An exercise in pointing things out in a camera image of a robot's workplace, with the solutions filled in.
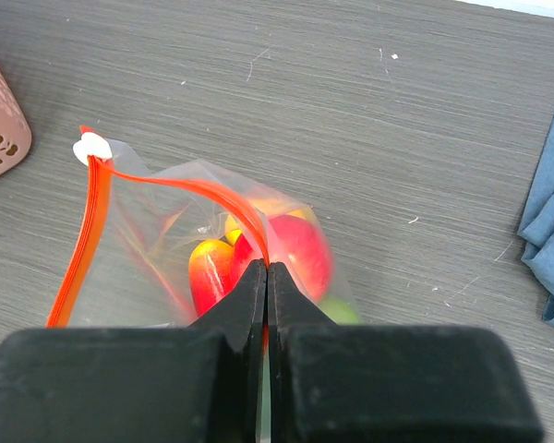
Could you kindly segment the red toy apple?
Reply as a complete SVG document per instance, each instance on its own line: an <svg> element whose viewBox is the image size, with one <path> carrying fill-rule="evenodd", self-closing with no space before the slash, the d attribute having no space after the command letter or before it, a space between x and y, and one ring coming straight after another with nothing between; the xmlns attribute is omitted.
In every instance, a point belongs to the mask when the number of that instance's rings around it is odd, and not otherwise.
<svg viewBox="0 0 554 443"><path fill-rule="evenodd" d="M234 254L225 293L235 287L250 261L258 258L242 231L235 228L235 219L229 216L228 221L226 238L234 247ZM271 254L271 261L291 264L290 274L296 274L298 283L314 302L318 302L327 292L333 275L331 248L321 229L290 214L272 217L269 223L280 245L277 253Z"/></svg>

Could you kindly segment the red toy pepper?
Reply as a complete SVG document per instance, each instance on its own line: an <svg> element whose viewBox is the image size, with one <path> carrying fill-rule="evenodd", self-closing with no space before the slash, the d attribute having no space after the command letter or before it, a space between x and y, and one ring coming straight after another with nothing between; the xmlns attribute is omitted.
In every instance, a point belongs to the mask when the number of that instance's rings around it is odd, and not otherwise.
<svg viewBox="0 0 554 443"><path fill-rule="evenodd" d="M204 240L191 253L188 278L193 304L199 317L217 305L233 289L233 256L234 248L219 239Z"/></svg>

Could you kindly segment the yellow toy lemon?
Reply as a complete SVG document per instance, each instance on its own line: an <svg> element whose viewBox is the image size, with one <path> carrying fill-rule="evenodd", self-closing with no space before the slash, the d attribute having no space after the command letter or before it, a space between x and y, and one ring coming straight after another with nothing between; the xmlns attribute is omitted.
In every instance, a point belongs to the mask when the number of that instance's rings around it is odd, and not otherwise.
<svg viewBox="0 0 554 443"><path fill-rule="evenodd" d="M318 219L313 209L304 203L280 198L252 198L249 202L260 212L263 212L268 218L279 215L291 215L316 224ZM228 214L224 222L224 236L229 245L234 245L242 230L238 222Z"/></svg>

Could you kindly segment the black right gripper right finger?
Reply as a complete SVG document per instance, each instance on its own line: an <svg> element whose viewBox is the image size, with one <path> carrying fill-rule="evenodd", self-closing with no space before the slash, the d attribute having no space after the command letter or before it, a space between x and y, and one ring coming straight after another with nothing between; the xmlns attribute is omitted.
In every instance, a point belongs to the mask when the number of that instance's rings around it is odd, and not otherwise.
<svg viewBox="0 0 554 443"><path fill-rule="evenodd" d="M274 442L539 442L507 343L478 327L339 325L282 263L266 292Z"/></svg>

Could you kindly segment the green toy apple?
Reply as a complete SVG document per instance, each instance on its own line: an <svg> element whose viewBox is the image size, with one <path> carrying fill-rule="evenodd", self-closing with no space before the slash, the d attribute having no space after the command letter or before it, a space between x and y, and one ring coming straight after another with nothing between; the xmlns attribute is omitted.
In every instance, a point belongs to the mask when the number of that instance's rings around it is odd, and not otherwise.
<svg viewBox="0 0 554 443"><path fill-rule="evenodd" d="M318 303L318 307L328 318L339 325L356 325L361 322L355 309L345 300L325 297Z"/></svg>

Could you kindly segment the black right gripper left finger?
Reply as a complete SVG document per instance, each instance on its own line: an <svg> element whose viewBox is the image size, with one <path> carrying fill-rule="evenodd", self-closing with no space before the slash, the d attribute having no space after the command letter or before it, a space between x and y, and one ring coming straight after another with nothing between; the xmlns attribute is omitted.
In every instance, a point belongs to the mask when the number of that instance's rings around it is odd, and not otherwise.
<svg viewBox="0 0 554 443"><path fill-rule="evenodd" d="M184 328L23 329L0 344L0 442L257 442L266 267Z"/></svg>

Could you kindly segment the clear zip top bag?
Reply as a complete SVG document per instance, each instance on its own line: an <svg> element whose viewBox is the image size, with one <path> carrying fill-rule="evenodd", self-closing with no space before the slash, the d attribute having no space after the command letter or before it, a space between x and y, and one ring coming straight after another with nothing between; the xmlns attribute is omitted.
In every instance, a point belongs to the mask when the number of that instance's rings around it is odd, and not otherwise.
<svg viewBox="0 0 554 443"><path fill-rule="evenodd" d="M126 143L83 128L73 151L88 169L89 190L78 242L47 324L51 328L184 328L200 317L189 286L188 261L204 240L227 243L231 214L266 267L280 248L269 219L252 198L291 198L205 161L152 173ZM321 229L319 221L315 224ZM335 255L323 296L355 308ZM289 274L293 269L288 262ZM314 305L303 285L297 289ZM260 439L271 440L271 377L267 307L263 317Z"/></svg>

